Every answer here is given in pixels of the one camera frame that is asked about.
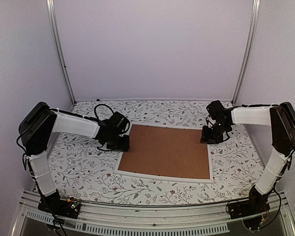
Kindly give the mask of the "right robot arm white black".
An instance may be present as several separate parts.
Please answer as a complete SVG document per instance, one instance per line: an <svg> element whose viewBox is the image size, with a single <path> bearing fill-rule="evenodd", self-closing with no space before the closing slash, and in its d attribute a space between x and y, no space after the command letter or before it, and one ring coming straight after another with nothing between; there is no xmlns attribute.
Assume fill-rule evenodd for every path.
<svg viewBox="0 0 295 236"><path fill-rule="evenodd" d="M244 204L248 214L255 214L267 202L276 183L290 168L295 152L295 110L290 102L242 105L225 108L219 100L207 106L208 118L202 127L201 143L216 145L229 138L233 125L263 125L271 128L272 151L265 169L249 192Z"/></svg>

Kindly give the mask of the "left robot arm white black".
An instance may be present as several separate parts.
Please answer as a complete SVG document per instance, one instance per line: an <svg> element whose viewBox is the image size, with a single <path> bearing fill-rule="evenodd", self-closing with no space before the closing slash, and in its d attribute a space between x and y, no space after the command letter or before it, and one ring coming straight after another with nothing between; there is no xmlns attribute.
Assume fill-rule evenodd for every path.
<svg viewBox="0 0 295 236"><path fill-rule="evenodd" d="M107 151L128 151L130 121L119 112L105 120L51 108L38 102L19 125L17 145L24 150L24 164L37 184L41 199L52 213L60 213L63 202L53 182L47 161L47 145L53 133L75 134L97 140Z"/></svg>

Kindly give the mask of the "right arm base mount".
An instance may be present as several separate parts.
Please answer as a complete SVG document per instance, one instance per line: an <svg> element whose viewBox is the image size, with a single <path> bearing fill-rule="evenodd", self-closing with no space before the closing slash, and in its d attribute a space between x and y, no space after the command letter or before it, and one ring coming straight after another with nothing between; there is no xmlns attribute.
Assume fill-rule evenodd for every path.
<svg viewBox="0 0 295 236"><path fill-rule="evenodd" d="M274 192L279 199L279 207L270 221L270 205L267 200L256 205L250 203L250 200L229 201L226 204L225 211L231 217L231 219L240 219L247 217L247 219L242 220L244 227L251 232L260 231L261 229L270 226L276 220L278 214L280 213L282 198L276 190Z"/></svg>

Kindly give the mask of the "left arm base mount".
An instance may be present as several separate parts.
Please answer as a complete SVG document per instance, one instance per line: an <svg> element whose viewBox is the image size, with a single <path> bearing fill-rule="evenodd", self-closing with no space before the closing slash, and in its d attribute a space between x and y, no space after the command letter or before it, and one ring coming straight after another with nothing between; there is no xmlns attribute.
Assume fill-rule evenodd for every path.
<svg viewBox="0 0 295 236"><path fill-rule="evenodd" d="M36 184L36 187L40 195L40 203L38 205L40 211L72 219L78 218L81 209L81 202L78 199L73 197L62 199L58 190L46 196L41 192L38 184Z"/></svg>

